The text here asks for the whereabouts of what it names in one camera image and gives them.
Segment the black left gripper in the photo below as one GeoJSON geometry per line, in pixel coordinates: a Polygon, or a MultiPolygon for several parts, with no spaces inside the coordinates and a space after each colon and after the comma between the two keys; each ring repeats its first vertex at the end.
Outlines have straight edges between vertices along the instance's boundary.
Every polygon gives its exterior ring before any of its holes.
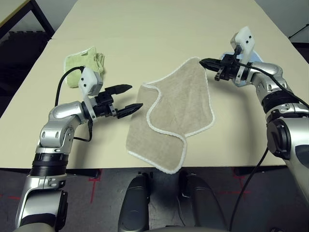
{"type": "Polygon", "coordinates": [[[104,92],[100,92],[94,99],[96,105],[93,107],[94,113],[96,117],[109,117],[109,116],[117,116],[118,119],[124,118],[126,116],[129,116],[136,111],[138,111],[143,104],[142,103],[134,103],[131,105],[126,106],[125,108],[121,110],[117,110],[113,106],[113,98],[112,95],[121,94],[129,89],[131,89],[132,86],[128,84],[121,84],[121,85],[115,85],[112,87],[105,88],[104,92]]]}

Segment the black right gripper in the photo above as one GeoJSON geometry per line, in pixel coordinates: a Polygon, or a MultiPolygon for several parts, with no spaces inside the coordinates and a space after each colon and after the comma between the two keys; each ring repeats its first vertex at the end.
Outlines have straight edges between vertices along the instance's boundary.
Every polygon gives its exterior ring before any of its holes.
{"type": "Polygon", "coordinates": [[[210,71],[217,71],[215,80],[230,80],[237,76],[240,66],[239,59],[235,55],[225,55],[222,60],[214,58],[204,58],[200,61],[203,68],[210,71]]]}

